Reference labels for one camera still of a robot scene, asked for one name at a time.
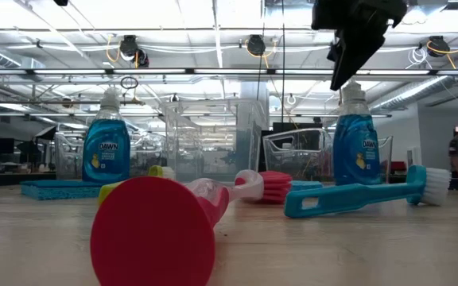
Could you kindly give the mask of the blue sponge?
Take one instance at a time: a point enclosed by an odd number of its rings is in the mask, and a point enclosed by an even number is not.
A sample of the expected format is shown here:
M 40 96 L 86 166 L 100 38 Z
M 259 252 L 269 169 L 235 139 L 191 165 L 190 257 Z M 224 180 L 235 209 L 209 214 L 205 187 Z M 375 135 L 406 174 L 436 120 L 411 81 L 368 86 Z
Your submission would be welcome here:
M 35 200 L 82 199 L 99 196 L 101 184 L 75 180 L 34 180 L 20 183 L 21 193 Z
M 316 189 L 323 187 L 323 184 L 319 181 L 303 181 L 303 180 L 293 180 L 291 182 L 290 191 L 302 191 L 308 189 Z

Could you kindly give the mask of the blue dish brush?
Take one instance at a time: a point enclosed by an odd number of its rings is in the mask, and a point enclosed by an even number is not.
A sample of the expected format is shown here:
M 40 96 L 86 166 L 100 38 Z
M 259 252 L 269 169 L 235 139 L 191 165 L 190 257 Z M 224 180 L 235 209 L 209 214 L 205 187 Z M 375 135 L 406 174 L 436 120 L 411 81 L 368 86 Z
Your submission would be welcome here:
M 356 211 L 368 204 L 405 199 L 407 203 L 432 206 L 444 204 L 451 172 L 422 165 L 409 167 L 406 181 L 399 184 L 347 184 L 291 191 L 285 198 L 284 214 L 307 218 Z

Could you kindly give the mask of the blue dish soap bottle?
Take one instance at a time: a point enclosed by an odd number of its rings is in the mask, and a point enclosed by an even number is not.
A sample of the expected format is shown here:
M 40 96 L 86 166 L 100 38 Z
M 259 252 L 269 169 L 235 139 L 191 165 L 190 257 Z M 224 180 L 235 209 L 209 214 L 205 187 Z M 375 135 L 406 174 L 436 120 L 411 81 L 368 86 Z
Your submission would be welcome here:
M 82 180 L 112 184 L 130 177 L 130 135 L 120 113 L 120 90 L 109 87 L 83 143 Z
M 352 79 L 342 89 L 341 98 L 333 138 L 336 184 L 380 184 L 378 135 L 365 92 Z

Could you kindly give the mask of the red suction cup dish brush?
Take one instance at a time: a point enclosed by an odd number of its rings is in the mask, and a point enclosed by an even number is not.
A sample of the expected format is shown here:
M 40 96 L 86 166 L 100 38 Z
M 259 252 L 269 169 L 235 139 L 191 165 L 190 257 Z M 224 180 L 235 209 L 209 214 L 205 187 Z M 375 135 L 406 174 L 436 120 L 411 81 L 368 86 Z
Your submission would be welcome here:
M 237 199 L 284 203 L 292 178 L 243 170 L 234 186 L 200 178 L 183 184 L 142 176 L 100 204 L 91 263 L 101 286 L 206 286 L 215 264 L 214 227 Z

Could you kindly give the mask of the green dish brush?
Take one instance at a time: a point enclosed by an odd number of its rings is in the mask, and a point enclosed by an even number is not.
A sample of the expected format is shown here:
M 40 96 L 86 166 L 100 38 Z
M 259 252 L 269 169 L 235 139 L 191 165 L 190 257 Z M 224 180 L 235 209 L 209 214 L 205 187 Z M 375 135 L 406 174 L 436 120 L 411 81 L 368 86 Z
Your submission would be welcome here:
M 159 165 L 153 165 L 149 168 L 147 176 L 160 177 L 165 179 L 174 180 L 175 172 L 170 167 L 162 167 Z M 120 184 L 124 181 L 120 181 L 112 184 L 105 184 L 100 188 L 99 197 L 98 197 L 98 206 L 100 206 L 107 196 Z

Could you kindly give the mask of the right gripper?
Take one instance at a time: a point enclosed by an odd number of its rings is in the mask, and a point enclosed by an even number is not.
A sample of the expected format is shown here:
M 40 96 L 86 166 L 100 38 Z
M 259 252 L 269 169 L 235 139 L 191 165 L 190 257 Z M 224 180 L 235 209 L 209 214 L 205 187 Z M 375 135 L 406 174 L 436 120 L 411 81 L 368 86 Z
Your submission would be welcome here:
M 331 86 L 338 91 L 381 48 L 389 21 L 396 27 L 407 12 L 403 0 L 314 0 L 313 30 L 335 30 L 327 59 L 334 63 Z

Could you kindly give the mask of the clear plastic handled bin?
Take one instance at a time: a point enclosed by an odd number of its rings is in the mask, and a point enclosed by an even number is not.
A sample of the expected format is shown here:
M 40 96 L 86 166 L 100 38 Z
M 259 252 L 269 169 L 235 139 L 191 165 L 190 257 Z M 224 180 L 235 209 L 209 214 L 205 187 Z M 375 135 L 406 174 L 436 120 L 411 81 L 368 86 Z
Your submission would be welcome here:
M 319 131 L 320 142 L 318 150 L 282 149 L 274 144 L 275 140 L 293 138 L 294 135 L 305 131 Z M 284 172 L 295 180 L 319 180 L 336 184 L 333 168 L 333 138 L 324 129 L 309 128 L 289 132 L 275 133 L 262 138 L 266 169 L 268 171 Z M 382 174 L 383 160 L 381 142 L 378 139 L 380 159 L 381 184 L 384 182 Z
M 56 177 L 75 180 L 82 177 L 83 136 L 85 133 L 56 133 L 54 155 Z M 166 138 L 156 133 L 130 135 L 130 177 L 144 176 L 154 165 L 166 166 Z

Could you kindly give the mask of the clear plastic storage box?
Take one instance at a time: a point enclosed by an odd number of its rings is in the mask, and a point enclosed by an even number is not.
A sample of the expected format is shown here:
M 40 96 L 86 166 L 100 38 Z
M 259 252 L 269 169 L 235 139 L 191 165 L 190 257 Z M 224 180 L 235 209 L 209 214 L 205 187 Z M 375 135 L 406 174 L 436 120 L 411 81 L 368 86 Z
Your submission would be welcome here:
M 262 131 L 269 126 L 253 99 L 166 102 L 167 166 L 180 182 L 209 178 L 230 183 L 244 169 L 258 170 Z

